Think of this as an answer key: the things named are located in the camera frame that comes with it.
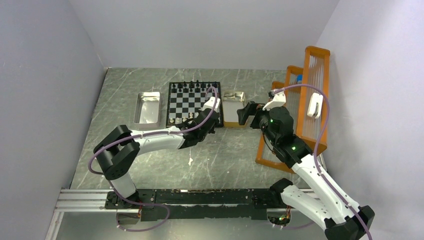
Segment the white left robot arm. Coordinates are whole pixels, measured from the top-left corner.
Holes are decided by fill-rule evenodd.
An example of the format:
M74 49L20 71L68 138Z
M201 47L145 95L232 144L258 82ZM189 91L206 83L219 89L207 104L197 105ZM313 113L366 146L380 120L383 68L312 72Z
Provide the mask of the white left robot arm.
M135 131L119 125L94 148L93 158L101 168L100 174L117 192L118 201L132 208L141 201L129 174L135 158L154 151L195 146L215 132L219 117L219 113L207 108L199 111L196 118L164 129Z

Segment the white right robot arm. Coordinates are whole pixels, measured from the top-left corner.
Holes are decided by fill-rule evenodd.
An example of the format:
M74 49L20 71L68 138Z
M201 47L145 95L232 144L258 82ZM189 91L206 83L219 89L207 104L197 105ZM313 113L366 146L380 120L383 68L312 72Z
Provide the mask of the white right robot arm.
M275 156L303 179L319 199L303 193L290 180L283 178L272 185L270 202L275 207L284 204L300 211L317 224L328 240L359 240L369 234L375 212L361 206L331 178L318 163L313 150L295 135L294 119L282 105L249 102L237 111L243 125L253 116L250 127L259 129L269 142Z

